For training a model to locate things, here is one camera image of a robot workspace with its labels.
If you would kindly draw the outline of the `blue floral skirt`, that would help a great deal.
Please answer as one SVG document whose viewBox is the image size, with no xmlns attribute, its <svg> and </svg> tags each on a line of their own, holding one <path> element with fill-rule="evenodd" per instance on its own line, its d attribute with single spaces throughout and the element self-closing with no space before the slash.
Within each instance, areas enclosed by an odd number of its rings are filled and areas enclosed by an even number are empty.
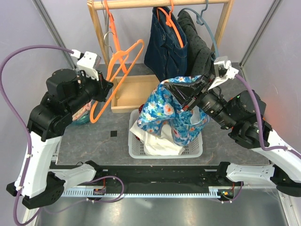
<svg viewBox="0 0 301 226">
<path fill-rule="evenodd" d="M 202 78 L 178 76 L 162 81 L 148 97 L 141 109 L 137 126 L 142 130 L 159 136 L 164 125 L 171 127 L 173 142 L 186 146 L 192 142 L 210 121 L 210 117 L 200 108 L 184 111 L 178 100 L 165 88 L 169 83 L 187 85 Z"/>
</svg>

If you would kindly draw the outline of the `orange hanger of white skirt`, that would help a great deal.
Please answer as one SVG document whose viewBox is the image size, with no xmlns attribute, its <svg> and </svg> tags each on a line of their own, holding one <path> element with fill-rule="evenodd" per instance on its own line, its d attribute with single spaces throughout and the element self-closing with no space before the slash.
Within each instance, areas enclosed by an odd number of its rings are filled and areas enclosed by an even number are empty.
<svg viewBox="0 0 301 226">
<path fill-rule="evenodd" d="M 113 35 L 113 42 L 114 42 L 115 50 L 117 52 L 121 51 L 118 34 L 117 34 L 117 29 L 116 29 L 115 22 L 114 22 L 114 17 L 112 15 L 112 13 L 109 11 L 107 0 L 104 0 L 104 6 L 105 6 L 106 12 L 109 16 L 109 28 L 111 29 L 111 32 Z"/>
</svg>

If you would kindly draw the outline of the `red polka dot skirt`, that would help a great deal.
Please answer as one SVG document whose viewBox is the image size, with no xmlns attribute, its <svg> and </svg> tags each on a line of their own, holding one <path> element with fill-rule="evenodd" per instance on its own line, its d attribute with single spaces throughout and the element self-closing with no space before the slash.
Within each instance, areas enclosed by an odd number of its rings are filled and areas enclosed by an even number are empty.
<svg viewBox="0 0 301 226">
<path fill-rule="evenodd" d="M 142 109 L 143 109 L 143 106 L 144 106 L 144 104 L 142 104 L 142 105 L 139 107 L 139 109 L 138 109 L 138 112 L 139 112 L 139 113 L 141 113 L 141 111 L 142 111 Z"/>
</svg>

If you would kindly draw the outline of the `grey metal hanger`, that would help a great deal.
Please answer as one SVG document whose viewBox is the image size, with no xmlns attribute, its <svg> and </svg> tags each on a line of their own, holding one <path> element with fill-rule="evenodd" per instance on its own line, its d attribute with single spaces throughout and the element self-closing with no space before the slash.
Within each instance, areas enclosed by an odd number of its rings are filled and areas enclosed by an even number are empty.
<svg viewBox="0 0 301 226">
<path fill-rule="evenodd" d="M 113 54 L 113 49 L 110 45 L 110 34 L 113 35 L 114 33 L 111 31 L 110 28 L 110 11 L 109 11 L 109 7 L 108 7 L 108 1 L 107 0 L 102 0 L 102 5 L 104 7 L 104 19 L 105 19 L 105 27 L 106 27 L 106 32 L 104 35 L 104 44 L 106 46 L 107 49 L 107 53 L 106 56 L 108 58 L 108 62 L 110 62 L 111 59 L 111 54 Z"/>
</svg>

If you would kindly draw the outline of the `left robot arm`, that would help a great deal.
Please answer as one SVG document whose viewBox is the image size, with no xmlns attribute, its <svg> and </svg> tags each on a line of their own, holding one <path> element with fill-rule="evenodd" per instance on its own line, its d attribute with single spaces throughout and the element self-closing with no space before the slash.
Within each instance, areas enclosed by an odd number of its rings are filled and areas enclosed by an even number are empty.
<svg viewBox="0 0 301 226">
<path fill-rule="evenodd" d="M 48 90 L 31 111 L 26 127 L 32 152 L 21 195 L 22 204 L 30 210 L 55 203 L 64 191 L 79 184 L 103 181 L 103 173 L 93 161 L 61 172 L 49 171 L 49 167 L 73 115 L 91 100 L 104 102 L 113 83 L 101 73 L 92 79 L 84 71 L 78 76 L 71 69 L 60 69 L 47 79 L 46 86 Z"/>
</svg>

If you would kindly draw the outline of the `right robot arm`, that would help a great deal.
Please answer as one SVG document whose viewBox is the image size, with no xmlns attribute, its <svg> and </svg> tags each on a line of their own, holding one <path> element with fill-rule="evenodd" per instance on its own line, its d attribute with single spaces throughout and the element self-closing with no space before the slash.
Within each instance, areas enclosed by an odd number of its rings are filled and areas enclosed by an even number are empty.
<svg viewBox="0 0 301 226">
<path fill-rule="evenodd" d="M 195 82 L 165 82 L 166 88 L 182 110 L 197 106 L 221 129 L 230 129 L 228 136 L 239 146 L 257 152 L 271 161 L 263 166 L 240 166 L 221 162 L 216 182 L 227 185 L 275 185 L 286 195 L 301 195 L 301 155 L 287 144 L 263 117 L 266 104 L 246 85 L 246 90 L 226 101 L 221 93 L 210 88 L 213 81 L 198 78 Z"/>
</svg>

